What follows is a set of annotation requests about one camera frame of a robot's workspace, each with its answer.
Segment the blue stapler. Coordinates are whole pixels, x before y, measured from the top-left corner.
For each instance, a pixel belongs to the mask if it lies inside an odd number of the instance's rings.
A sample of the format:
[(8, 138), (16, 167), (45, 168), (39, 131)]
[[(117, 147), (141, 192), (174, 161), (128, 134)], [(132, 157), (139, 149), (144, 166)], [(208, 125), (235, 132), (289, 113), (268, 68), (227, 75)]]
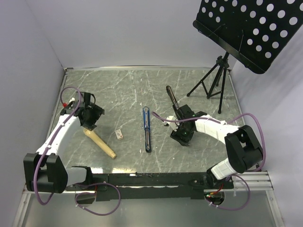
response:
[(145, 151), (151, 153), (150, 110), (147, 106), (143, 108), (143, 125), (145, 133)]

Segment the black stapler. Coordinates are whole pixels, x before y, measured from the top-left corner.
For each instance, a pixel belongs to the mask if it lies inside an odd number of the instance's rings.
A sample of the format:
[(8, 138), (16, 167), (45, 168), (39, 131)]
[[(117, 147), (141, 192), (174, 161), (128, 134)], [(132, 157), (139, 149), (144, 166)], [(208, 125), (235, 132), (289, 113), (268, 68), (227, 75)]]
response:
[(173, 110), (176, 112), (179, 109), (179, 105), (170, 86), (166, 86), (166, 92), (172, 102)]

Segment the small staple box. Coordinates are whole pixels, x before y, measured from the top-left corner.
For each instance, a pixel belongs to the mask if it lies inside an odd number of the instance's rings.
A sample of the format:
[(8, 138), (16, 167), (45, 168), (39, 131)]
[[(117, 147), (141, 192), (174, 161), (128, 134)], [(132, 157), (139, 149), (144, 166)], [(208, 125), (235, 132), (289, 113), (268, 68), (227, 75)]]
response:
[(124, 138), (122, 131), (120, 129), (115, 130), (116, 138), (122, 140)]

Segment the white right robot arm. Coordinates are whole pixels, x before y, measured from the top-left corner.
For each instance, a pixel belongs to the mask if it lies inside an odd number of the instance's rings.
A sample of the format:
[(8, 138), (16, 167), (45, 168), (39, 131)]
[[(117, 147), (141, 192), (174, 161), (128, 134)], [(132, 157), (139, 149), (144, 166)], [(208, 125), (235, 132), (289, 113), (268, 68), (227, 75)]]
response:
[(227, 158), (209, 168), (207, 183), (218, 188), (233, 174), (242, 174), (263, 160), (263, 148), (253, 129), (217, 120), (205, 112), (194, 113), (184, 105), (168, 116), (164, 125), (172, 129), (170, 137), (182, 146), (189, 146), (195, 132), (206, 134), (225, 145)]

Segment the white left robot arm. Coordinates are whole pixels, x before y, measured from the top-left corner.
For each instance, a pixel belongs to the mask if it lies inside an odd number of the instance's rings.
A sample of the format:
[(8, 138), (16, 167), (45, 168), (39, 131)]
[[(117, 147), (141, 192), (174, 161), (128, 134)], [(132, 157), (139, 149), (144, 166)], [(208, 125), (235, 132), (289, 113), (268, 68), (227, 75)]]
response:
[(73, 98), (60, 111), (58, 123), (46, 142), (36, 153), (26, 154), (23, 164), (29, 191), (62, 193), (67, 186), (74, 184), (83, 190), (93, 186), (90, 167), (65, 168), (60, 156), (78, 129), (95, 129), (95, 123), (105, 112), (95, 101), (95, 96), (88, 92), (82, 92), (80, 97)]

